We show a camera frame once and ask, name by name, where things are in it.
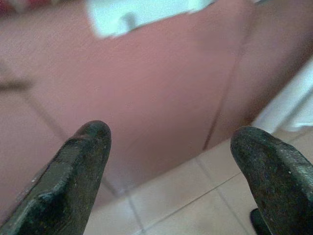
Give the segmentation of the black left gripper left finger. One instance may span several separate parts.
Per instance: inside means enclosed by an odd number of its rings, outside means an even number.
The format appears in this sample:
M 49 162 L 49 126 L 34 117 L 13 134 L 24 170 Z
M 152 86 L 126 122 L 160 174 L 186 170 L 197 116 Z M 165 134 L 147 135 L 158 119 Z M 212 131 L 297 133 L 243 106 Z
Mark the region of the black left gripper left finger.
M 84 124 L 20 192 L 0 235 L 83 235 L 111 143 L 106 123 Z

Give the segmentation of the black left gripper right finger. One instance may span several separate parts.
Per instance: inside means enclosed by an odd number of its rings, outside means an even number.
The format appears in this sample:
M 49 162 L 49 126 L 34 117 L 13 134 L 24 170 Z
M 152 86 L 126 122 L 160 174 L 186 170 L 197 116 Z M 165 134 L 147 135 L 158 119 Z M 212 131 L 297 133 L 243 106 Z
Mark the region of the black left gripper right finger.
M 313 164 L 295 147 L 251 126 L 231 137 L 232 156 L 272 235 L 313 235 Z

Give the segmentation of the white wall plate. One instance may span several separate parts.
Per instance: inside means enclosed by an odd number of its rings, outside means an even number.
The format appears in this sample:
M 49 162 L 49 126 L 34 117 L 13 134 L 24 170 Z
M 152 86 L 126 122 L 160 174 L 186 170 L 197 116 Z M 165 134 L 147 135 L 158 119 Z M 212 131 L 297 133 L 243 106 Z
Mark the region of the white wall plate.
M 118 37 L 139 27 L 184 13 L 195 13 L 216 0 L 86 0 L 95 35 Z

